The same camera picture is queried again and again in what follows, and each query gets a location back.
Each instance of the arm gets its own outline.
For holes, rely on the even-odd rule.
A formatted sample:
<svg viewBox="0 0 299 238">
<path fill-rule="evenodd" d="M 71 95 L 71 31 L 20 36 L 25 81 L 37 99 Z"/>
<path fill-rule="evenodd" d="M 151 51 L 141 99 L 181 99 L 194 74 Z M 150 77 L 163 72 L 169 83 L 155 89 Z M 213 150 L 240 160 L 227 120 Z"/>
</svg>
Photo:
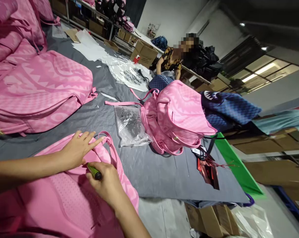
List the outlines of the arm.
<svg viewBox="0 0 299 238">
<path fill-rule="evenodd" d="M 93 162 L 90 165 L 102 173 L 102 180 L 95 180 L 91 173 L 87 173 L 86 176 L 97 193 L 113 208 L 125 237 L 151 238 L 129 197 L 124 192 L 115 167 L 103 162 Z"/>
<path fill-rule="evenodd" d="M 164 59 L 161 57 L 159 58 L 157 64 L 156 64 L 156 74 L 157 75 L 160 75 L 162 72 L 161 72 L 161 68 L 162 68 L 162 63 L 164 62 Z"/>
<path fill-rule="evenodd" d="M 68 144 L 52 154 L 0 161 L 0 193 L 21 184 L 71 170 L 85 163 L 83 157 L 103 138 L 89 145 L 95 132 L 77 131 Z"/>
<path fill-rule="evenodd" d="M 177 69 L 177 70 L 175 71 L 175 79 L 176 79 L 176 80 L 179 80 L 179 79 L 180 79 L 180 69 Z"/>
</svg>

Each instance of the shark mouth graphic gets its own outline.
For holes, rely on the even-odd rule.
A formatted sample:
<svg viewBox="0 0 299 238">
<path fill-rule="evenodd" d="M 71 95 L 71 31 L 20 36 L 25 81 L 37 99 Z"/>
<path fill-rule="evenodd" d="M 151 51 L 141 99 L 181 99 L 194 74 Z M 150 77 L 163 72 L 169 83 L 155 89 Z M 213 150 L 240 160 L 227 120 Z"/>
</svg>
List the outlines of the shark mouth graphic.
<svg viewBox="0 0 299 238">
<path fill-rule="evenodd" d="M 218 92 L 210 92 L 210 91 L 204 91 L 203 94 L 204 96 L 209 99 L 209 100 L 213 100 L 213 99 L 218 99 L 217 98 L 217 93 Z"/>
</svg>

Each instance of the green tool handle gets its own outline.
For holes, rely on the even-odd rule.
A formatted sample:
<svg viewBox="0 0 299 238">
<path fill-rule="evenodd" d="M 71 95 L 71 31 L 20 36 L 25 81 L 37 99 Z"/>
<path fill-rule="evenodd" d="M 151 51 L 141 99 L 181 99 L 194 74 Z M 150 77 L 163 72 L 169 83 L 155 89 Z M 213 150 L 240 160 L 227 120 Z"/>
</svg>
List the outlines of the green tool handle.
<svg viewBox="0 0 299 238">
<path fill-rule="evenodd" d="M 102 174 L 99 170 L 97 170 L 95 167 L 92 167 L 89 163 L 87 163 L 87 167 L 89 171 L 91 172 L 92 176 L 95 178 L 95 180 L 101 180 Z"/>
</svg>

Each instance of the ceiling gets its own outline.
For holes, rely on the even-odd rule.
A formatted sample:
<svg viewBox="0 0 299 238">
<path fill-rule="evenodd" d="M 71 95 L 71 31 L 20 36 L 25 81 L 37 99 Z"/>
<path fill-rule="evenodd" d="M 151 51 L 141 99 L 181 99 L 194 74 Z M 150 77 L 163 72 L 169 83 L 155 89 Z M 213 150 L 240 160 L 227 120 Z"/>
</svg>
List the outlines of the ceiling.
<svg viewBox="0 0 299 238">
<path fill-rule="evenodd" d="M 263 45 L 299 51 L 299 0 L 222 0 L 220 7 Z"/>
</svg>

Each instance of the window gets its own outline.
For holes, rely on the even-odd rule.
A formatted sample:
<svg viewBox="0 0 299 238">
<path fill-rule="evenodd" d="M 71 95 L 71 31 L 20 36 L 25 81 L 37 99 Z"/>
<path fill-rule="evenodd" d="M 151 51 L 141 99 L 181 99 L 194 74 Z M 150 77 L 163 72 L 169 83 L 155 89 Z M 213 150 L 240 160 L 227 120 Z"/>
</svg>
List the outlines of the window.
<svg viewBox="0 0 299 238">
<path fill-rule="evenodd" d="M 297 70 L 299 70 L 297 65 L 264 55 L 233 75 L 232 78 L 241 79 L 244 87 L 252 92 Z"/>
</svg>

